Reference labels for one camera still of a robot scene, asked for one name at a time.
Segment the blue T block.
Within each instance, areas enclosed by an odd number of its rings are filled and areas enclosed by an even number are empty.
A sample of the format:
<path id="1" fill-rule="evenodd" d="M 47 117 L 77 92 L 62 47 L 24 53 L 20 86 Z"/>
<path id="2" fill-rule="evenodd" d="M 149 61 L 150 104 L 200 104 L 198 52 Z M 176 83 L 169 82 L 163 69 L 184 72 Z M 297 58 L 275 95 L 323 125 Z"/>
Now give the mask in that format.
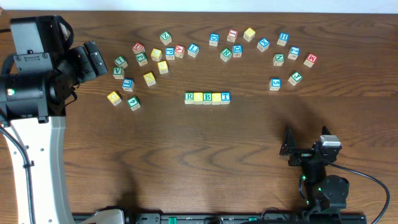
<path id="1" fill-rule="evenodd" d="M 227 104 L 230 104 L 230 101 L 231 101 L 230 92 L 222 92 L 221 93 L 221 104 L 227 105 Z"/>

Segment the yellow O block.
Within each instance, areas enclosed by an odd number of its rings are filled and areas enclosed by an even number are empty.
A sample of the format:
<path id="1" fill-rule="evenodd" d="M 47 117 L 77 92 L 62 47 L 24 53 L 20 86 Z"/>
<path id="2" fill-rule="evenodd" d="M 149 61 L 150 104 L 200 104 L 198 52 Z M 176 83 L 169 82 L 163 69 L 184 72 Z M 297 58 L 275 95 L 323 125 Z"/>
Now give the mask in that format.
<path id="1" fill-rule="evenodd" d="M 203 92 L 194 92 L 193 93 L 193 103 L 195 105 L 203 104 Z"/>
<path id="2" fill-rule="evenodd" d="M 211 94 L 211 104 L 212 105 L 220 105 L 221 104 L 221 93 L 212 93 Z"/>

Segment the green B block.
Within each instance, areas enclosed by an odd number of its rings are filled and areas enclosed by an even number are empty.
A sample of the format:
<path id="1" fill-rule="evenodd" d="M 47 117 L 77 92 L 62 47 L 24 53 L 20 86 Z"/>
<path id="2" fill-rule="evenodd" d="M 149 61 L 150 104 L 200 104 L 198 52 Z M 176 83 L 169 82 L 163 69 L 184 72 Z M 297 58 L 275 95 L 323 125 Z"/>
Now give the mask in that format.
<path id="1" fill-rule="evenodd" d="M 204 105 L 211 105 L 212 104 L 212 93 L 211 92 L 204 92 L 203 93 L 203 104 Z"/>

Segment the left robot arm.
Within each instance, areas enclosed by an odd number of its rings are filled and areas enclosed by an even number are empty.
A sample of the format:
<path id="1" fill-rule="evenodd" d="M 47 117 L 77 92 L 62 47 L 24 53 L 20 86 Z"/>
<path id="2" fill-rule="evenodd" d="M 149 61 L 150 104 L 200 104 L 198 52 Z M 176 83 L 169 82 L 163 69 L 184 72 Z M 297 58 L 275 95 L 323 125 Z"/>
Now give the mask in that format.
<path id="1" fill-rule="evenodd" d="M 63 165 L 66 107 L 108 71 L 93 41 L 74 47 L 61 16 L 11 19 L 16 52 L 1 69 L 1 134 L 12 158 L 19 223 L 73 223 Z"/>

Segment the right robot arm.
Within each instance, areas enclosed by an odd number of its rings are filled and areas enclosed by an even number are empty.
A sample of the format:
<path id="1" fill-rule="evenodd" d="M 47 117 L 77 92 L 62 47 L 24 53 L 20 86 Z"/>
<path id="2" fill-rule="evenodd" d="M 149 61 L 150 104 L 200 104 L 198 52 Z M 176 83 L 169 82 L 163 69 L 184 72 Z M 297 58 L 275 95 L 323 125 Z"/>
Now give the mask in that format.
<path id="1" fill-rule="evenodd" d="M 338 175 L 326 174 L 326 166 L 336 161 L 341 149 L 338 137 L 332 135 L 325 126 L 322 127 L 320 140 L 315 141 L 310 148 L 297 147 L 292 130 L 285 129 L 279 154 L 289 157 L 289 166 L 301 168 L 298 190 L 310 209 L 333 212 L 346 208 L 348 180 Z"/>

